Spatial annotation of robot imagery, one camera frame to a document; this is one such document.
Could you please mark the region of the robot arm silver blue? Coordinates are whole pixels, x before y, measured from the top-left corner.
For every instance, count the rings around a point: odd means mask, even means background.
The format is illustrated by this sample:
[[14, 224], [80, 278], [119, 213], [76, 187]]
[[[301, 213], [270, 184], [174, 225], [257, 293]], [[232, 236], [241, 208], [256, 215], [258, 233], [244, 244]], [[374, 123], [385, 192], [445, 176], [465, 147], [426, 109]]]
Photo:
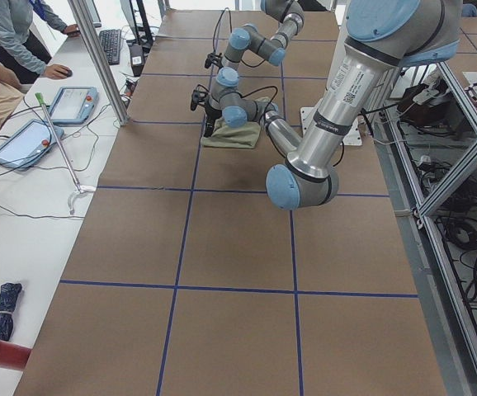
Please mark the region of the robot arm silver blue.
[[273, 66], [281, 65], [288, 44], [304, 26], [304, 11], [297, 1], [291, 0], [262, 0], [260, 6], [263, 12], [279, 22], [277, 31], [271, 38], [267, 38], [253, 24], [234, 28], [229, 35], [224, 55], [217, 63], [219, 68], [230, 67], [237, 71], [243, 54], [247, 51]]
[[459, 1], [354, 1], [347, 9], [345, 56], [314, 110], [297, 134], [273, 104], [245, 99], [238, 91], [238, 66], [245, 52], [280, 65], [290, 40], [305, 22], [296, 1], [264, 1], [262, 10], [279, 23], [271, 38], [251, 24], [234, 29], [223, 54], [207, 65], [219, 69], [209, 91], [194, 90], [191, 106], [206, 114], [205, 134], [223, 119], [230, 127], [258, 123], [284, 157], [267, 173], [267, 194], [283, 210], [323, 205], [338, 191], [331, 158], [383, 74], [397, 67], [434, 64], [452, 58], [459, 44]]

